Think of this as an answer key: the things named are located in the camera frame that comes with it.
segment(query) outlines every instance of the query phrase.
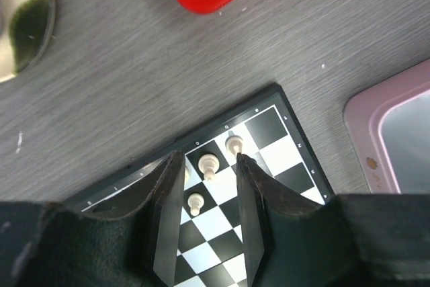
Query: white chess piece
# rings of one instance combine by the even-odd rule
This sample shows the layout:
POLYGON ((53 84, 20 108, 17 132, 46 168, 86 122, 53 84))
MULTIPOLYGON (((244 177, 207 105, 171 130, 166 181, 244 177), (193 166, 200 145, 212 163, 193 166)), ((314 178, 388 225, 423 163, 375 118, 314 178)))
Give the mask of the white chess piece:
POLYGON ((220 169, 220 161, 213 154, 206 154, 199 159, 199 170, 204 174, 204 179, 212 181, 215 173, 220 169))
POLYGON ((185 166, 185 181, 184 181, 184 185, 186 185, 189 181, 189 176, 190 176, 190 172, 189 172, 189 168, 187 166, 185 166))
POLYGON ((190 207, 189 212, 192 216, 197 216, 200 214, 200 209, 204 205, 203 196, 198 193, 192 194, 188 198, 188 206, 190 207))
POLYGON ((231 136, 226 140, 226 149, 236 157, 238 153, 243 153, 245 143, 240 136, 231 136))

